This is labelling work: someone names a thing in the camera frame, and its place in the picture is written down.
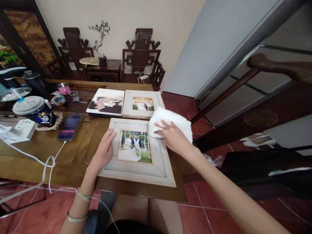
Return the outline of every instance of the high heel shoe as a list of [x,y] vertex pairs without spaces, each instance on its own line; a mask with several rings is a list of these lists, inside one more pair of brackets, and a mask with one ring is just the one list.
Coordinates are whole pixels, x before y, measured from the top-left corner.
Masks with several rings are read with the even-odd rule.
[[265,137],[268,138],[270,136],[267,133],[256,133],[251,136],[244,137],[240,139],[240,141],[255,140],[255,139],[260,139],[260,138],[265,138]]
[[271,137],[262,139],[253,139],[243,142],[243,145],[248,147],[259,147],[261,145],[274,145],[274,144],[276,144],[276,140]]

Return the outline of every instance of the charging cable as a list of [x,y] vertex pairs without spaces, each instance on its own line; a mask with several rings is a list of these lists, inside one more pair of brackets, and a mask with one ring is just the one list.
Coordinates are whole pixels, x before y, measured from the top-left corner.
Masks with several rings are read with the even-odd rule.
[[[142,75],[142,73],[144,73],[144,72],[147,72],[148,73],[148,75],[143,75],[143,76],[141,76]],[[150,73],[149,73],[149,71],[148,70],[145,70],[145,71],[143,71],[143,72],[141,72],[141,74],[139,75],[139,77],[137,78],[137,83],[139,84],[140,83],[140,80],[144,83],[144,79],[146,79],[146,78],[148,78],[149,77],[149,75],[150,75]]]
[[[64,141],[64,144],[62,145],[62,147],[61,147],[61,148],[59,149],[59,151],[57,152],[55,158],[54,158],[53,156],[50,156],[50,157],[48,157],[48,159],[46,160],[46,162],[43,163],[42,161],[40,161],[40,160],[39,160],[38,158],[36,158],[35,156],[33,156],[33,155],[31,155],[31,154],[28,154],[28,153],[25,153],[24,151],[21,151],[20,149],[16,148],[15,146],[9,144],[2,136],[0,136],[0,139],[2,139],[2,140],[4,141],[4,143],[6,143],[6,144],[7,144],[8,146],[10,146],[11,148],[17,150],[18,152],[20,152],[20,153],[22,153],[22,154],[25,154],[25,155],[27,155],[27,156],[29,156],[29,157],[35,159],[37,162],[39,162],[39,163],[41,163],[42,165],[45,166],[44,169],[43,169],[43,174],[42,174],[42,181],[41,181],[41,183],[39,183],[39,184],[37,184],[37,185],[35,185],[35,186],[31,186],[31,187],[29,187],[29,188],[27,188],[27,189],[24,189],[24,190],[22,190],[22,191],[20,191],[20,192],[14,193],[14,194],[12,194],[12,195],[6,197],[6,198],[1,199],[1,200],[0,200],[0,204],[6,202],[6,201],[8,201],[8,200],[10,200],[10,199],[12,199],[12,198],[14,198],[14,197],[16,197],[16,196],[19,196],[19,195],[21,195],[21,194],[23,194],[23,193],[26,193],[26,192],[28,192],[28,191],[30,191],[30,190],[33,190],[33,189],[35,189],[35,188],[39,188],[39,187],[44,183],[44,181],[46,180],[46,177],[45,177],[46,174],[45,174],[45,173],[46,173],[46,168],[47,168],[47,167],[50,167],[50,168],[51,168],[50,177],[49,177],[49,192],[50,192],[50,194],[53,194],[53,193],[55,193],[55,192],[57,192],[57,191],[62,191],[62,190],[64,190],[64,189],[72,189],[72,190],[75,190],[77,194],[79,193],[77,189],[75,189],[75,188],[70,188],[70,187],[68,187],[68,188],[60,188],[60,189],[58,189],[58,190],[56,190],[56,191],[54,191],[54,192],[52,192],[52,190],[51,190],[52,170],[53,170],[53,168],[55,167],[55,160],[56,160],[56,158],[58,157],[60,151],[62,150],[63,146],[65,145],[65,143],[66,143],[67,141]],[[52,159],[52,165],[48,165],[50,159]],[[98,199],[98,198],[92,197],[92,199],[98,200],[100,203],[102,203],[102,204],[106,207],[106,209],[108,210],[108,212],[109,212],[109,214],[110,214],[110,217],[111,217],[111,219],[112,219],[112,221],[113,221],[113,223],[114,223],[114,225],[115,225],[115,227],[116,227],[118,233],[120,234],[119,229],[117,228],[117,225],[115,224],[115,221],[114,221],[114,219],[113,219],[113,216],[111,215],[111,212],[110,212],[110,210],[108,209],[108,207],[105,205],[105,203],[102,202],[102,201],[101,201],[100,199]]]

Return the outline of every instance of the suit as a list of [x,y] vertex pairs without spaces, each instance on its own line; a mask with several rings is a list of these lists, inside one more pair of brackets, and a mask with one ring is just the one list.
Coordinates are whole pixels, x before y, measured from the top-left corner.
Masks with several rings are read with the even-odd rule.
[[132,139],[132,145],[133,147],[136,148],[136,150],[138,150],[140,152],[139,157],[141,158],[141,154],[142,154],[142,143],[141,140],[138,138],[137,140]]

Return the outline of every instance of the wedding dress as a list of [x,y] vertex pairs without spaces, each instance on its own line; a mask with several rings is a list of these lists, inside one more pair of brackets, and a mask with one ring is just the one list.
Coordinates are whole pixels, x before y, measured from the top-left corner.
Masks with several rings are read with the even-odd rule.
[[130,138],[126,139],[126,142],[123,144],[125,150],[118,151],[119,160],[135,161],[138,162],[141,158],[137,156],[136,149],[131,149],[132,140]]
[[142,102],[140,102],[140,103],[137,105],[137,109],[138,109],[138,111],[142,111],[142,110],[146,111],[146,109],[145,109],[145,107],[144,107],[144,104],[143,104]]

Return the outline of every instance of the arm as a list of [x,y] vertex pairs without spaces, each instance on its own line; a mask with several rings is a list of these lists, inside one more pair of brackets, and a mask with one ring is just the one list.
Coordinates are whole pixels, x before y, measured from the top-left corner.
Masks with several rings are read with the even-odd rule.
[[[88,166],[85,177],[80,186],[80,192],[85,197],[93,195],[95,180],[101,171],[110,161],[112,156],[112,145],[111,140],[116,136],[117,133],[112,134],[113,129],[108,129],[104,134],[102,141],[100,142],[95,155],[92,158],[90,165]],[[69,217],[73,219],[80,219],[86,217],[89,212],[90,202],[85,201],[82,197],[76,196],[70,210]],[[85,220],[79,223],[70,222],[67,218],[65,219],[61,228],[60,234],[82,234],[84,232]]]
[[155,124],[163,129],[156,133],[164,136],[166,146],[181,155],[202,175],[245,233],[289,233],[243,190],[215,168],[173,122],[171,122],[172,126],[164,120],[162,123],[164,127]]

